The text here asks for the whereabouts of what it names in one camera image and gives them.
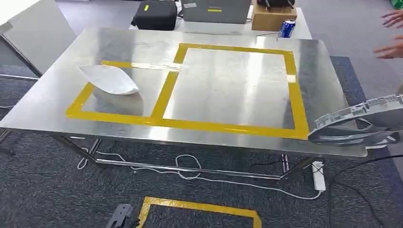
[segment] metal bracket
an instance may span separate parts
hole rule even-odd
[[[106,228],[135,228],[139,225],[140,220],[134,217],[133,207],[130,204],[119,204]]]

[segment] cardboard box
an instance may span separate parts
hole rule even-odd
[[[291,7],[274,8],[269,11],[266,7],[258,5],[256,0],[253,0],[252,14],[252,30],[259,31],[280,31],[283,21],[287,19],[296,19],[297,11]]]

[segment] white plastic part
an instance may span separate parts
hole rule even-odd
[[[314,161],[312,163],[312,172],[314,175],[314,185],[315,190],[317,191],[325,191],[326,184],[325,184],[325,176],[323,175],[323,162],[321,161]]]
[[[129,75],[115,66],[78,66],[78,69],[90,83],[107,93],[129,95],[139,91]]]

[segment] gray plastic component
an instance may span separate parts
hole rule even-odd
[[[363,129],[351,129],[342,124],[351,120],[362,122]],[[317,144],[379,145],[398,143],[400,137],[391,134],[403,130],[403,95],[389,95],[326,114],[315,120],[317,127],[308,140]]]
[[[128,228],[133,227],[133,207],[130,204],[119,204],[109,220],[106,228]]]

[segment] white paper bag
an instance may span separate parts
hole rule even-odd
[[[91,84],[107,93],[128,95],[140,91],[129,75],[115,66],[78,66],[78,69]]]

